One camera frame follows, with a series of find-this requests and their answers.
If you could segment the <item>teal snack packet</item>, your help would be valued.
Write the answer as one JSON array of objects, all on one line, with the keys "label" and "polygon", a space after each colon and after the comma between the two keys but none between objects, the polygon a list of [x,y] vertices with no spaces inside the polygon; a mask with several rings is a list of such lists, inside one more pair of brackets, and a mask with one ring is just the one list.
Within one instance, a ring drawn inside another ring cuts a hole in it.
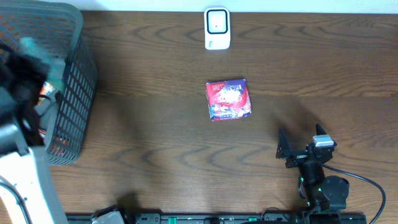
[{"label": "teal snack packet", "polygon": [[46,81],[53,85],[56,90],[61,92],[65,89],[63,73],[65,61],[61,58],[52,57],[48,50],[41,44],[38,44],[32,37],[23,37],[19,41],[22,53],[39,61],[48,67]]}]

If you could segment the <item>red purple snack bag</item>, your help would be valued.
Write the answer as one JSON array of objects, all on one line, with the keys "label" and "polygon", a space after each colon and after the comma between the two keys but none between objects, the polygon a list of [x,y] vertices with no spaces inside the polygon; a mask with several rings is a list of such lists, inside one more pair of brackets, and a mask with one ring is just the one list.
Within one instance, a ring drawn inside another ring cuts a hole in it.
[{"label": "red purple snack bag", "polygon": [[241,119],[252,112],[247,82],[244,78],[208,82],[206,97],[212,121]]}]

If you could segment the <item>orange snack packet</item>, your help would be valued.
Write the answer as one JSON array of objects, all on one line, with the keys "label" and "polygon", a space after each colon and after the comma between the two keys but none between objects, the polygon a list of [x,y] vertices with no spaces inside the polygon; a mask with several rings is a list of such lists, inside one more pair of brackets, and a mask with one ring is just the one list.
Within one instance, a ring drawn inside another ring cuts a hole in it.
[{"label": "orange snack packet", "polygon": [[41,104],[45,99],[48,99],[50,95],[55,91],[55,87],[49,82],[44,82],[44,85],[39,94],[38,105]]}]

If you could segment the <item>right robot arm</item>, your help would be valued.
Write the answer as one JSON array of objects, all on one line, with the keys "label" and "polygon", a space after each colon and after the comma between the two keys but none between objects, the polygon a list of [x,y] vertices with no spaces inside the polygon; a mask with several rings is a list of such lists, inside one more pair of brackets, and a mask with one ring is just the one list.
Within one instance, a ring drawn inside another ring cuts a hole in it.
[{"label": "right robot arm", "polygon": [[304,150],[291,148],[287,135],[279,129],[276,158],[285,159],[286,168],[298,168],[298,191],[307,208],[292,217],[292,223],[341,223],[346,208],[349,182],[336,175],[326,176],[324,165],[333,158],[336,142],[317,124],[316,135]]}]

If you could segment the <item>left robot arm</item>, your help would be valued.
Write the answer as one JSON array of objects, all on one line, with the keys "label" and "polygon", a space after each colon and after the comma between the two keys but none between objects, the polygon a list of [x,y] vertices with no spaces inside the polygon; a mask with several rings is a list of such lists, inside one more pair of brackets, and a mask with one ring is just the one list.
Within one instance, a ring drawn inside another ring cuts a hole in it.
[{"label": "left robot arm", "polygon": [[1,199],[13,223],[124,223],[115,208],[96,215],[67,215],[60,203],[39,134],[35,107],[49,67],[2,44]]}]

